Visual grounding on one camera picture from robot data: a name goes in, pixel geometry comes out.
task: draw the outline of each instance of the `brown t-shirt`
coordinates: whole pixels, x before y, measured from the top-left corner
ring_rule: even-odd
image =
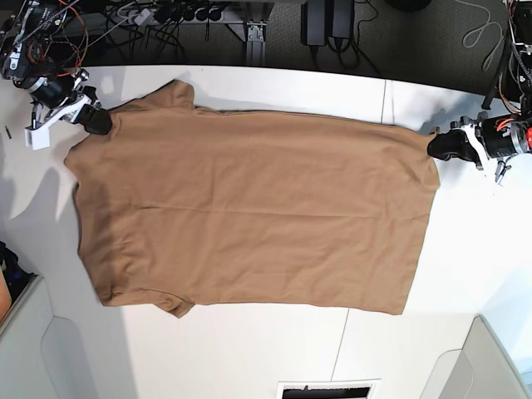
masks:
[[[101,301],[178,317],[244,302],[401,313],[439,185],[430,138],[193,102],[173,81],[66,158]]]

